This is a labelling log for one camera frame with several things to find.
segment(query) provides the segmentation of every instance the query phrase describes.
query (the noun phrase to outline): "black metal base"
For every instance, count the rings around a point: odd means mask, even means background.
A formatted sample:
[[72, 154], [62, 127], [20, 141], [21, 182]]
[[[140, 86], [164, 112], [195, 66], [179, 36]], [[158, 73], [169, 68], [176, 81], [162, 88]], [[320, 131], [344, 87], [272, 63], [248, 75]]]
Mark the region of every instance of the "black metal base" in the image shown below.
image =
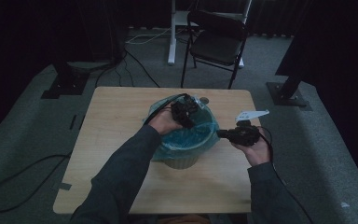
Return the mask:
[[271, 94], [272, 100], [275, 105], [290, 105], [290, 106], [299, 106], [301, 110], [312, 111], [310, 103], [305, 101], [299, 90], [293, 94], [290, 99], [282, 98], [281, 88], [283, 83], [278, 82], [267, 82], [267, 87], [269, 94]]
[[90, 73], [78, 73], [73, 71], [75, 76], [69, 83], [62, 85], [57, 76], [48, 91], [44, 91], [42, 99], [58, 99], [61, 95], [81, 95], [87, 84]]

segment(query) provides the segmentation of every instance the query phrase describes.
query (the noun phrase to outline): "person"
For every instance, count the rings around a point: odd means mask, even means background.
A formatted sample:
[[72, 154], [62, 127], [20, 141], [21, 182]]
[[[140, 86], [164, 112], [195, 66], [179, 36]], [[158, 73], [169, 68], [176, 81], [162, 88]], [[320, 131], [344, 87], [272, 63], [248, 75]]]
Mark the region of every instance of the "person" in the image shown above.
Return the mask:
[[[91, 179], [89, 195], [75, 210], [70, 223], [128, 223], [132, 203], [161, 136], [180, 128], [168, 107], [141, 127]], [[252, 147], [232, 145], [241, 150], [252, 165], [248, 173], [254, 223], [300, 223], [294, 201], [274, 173], [266, 142], [260, 138]]]

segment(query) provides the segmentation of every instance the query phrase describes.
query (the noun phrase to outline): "long-sleeve shirt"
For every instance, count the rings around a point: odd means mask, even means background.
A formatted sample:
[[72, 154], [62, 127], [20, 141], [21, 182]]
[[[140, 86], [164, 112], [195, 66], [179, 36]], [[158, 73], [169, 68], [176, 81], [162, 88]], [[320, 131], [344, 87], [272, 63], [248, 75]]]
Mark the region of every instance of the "long-sleeve shirt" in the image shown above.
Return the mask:
[[[161, 143], [158, 132], [144, 125], [115, 151], [91, 180], [91, 191], [70, 223], [128, 223], [127, 215]], [[255, 223], [299, 223], [296, 209], [270, 163], [249, 169]]]

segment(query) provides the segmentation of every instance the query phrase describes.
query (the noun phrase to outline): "person's right hand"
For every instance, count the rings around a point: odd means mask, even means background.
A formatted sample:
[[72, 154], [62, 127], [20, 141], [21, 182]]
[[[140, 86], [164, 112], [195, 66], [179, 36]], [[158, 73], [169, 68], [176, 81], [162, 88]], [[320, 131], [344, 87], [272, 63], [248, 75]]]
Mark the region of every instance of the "person's right hand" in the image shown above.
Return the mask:
[[[263, 130], [259, 128], [261, 134], [264, 135]], [[262, 137], [251, 147], [245, 147], [235, 143], [231, 143], [232, 146], [241, 150], [251, 166], [256, 166], [261, 163], [269, 162], [269, 145], [264, 141]]]

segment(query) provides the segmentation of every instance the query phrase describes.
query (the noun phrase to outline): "person's left hand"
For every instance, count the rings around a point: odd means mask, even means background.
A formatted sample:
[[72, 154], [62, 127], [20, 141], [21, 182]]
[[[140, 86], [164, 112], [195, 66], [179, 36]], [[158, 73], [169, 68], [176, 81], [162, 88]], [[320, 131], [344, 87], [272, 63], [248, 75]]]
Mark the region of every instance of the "person's left hand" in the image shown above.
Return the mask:
[[183, 128], [182, 125], [173, 120], [171, 105], [161, 109], [158, 114], [150, 120], [149, 125], [156, 129], [160, 135]]

